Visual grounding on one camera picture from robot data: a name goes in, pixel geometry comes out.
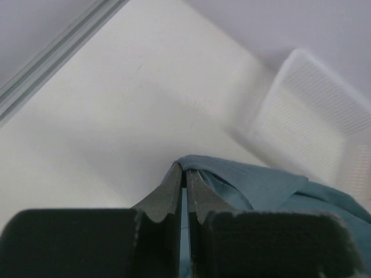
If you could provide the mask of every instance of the white plastic bin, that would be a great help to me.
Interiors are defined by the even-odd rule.
[[[371,198],[371,103],[358,91],[297,49],[260,105],[245,136],[268,163]]]

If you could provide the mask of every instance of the gray wall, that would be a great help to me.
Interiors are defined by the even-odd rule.
[[[96,1],[1,0],[0,88]]]
[[[371,98],[371,1],[186,1],[270,67],[304,47]]]

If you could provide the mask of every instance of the blue cloth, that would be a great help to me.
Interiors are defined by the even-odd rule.
[[[240,210],[328,211],[348,226],[371,273],[371,215],[351,196],[288,172],[208,156],[178,160],[199,170],[205,183]]]

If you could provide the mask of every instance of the cloth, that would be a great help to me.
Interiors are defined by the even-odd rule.
[[[371,215],[351,196],[308,178],[255,165],[189,155],[183,170],[199,170],[205,183],[240,210],[327,211],[348,226],[371,274]]]

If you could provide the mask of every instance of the teal fabric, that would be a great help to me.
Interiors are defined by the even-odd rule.
[[[277,169],[198,155],[178,162],[183,170],[199,170],[206,184],[240,210],[337,214],[347,224],[371,274],[371,215],[351,196]]]

